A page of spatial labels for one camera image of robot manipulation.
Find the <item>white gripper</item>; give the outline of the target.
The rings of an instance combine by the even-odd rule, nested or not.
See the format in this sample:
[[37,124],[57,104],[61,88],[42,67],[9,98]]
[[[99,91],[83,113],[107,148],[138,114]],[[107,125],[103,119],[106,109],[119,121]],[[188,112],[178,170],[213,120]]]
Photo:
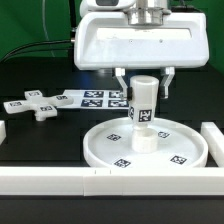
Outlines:
[[123,12],[92,12],[81,20],[75,37],[76,66],[81,70],[116,68],[124,100],[132,99],[132,88],[124,80],[125,69],[162,68],[160,97],[167,99],[175,68],[201,67],[208,59],[206,17],[202,13],[172,13],[160,26],[131,26]]

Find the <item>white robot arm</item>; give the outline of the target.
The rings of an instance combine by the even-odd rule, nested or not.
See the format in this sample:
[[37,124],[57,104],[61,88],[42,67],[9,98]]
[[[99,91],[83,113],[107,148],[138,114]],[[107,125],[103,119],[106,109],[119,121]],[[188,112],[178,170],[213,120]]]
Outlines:
[[206,16],[169,0],[82,0],[74,63],[81,70],[159,69],[160,96],[177,68],[197,68],[209,59]]

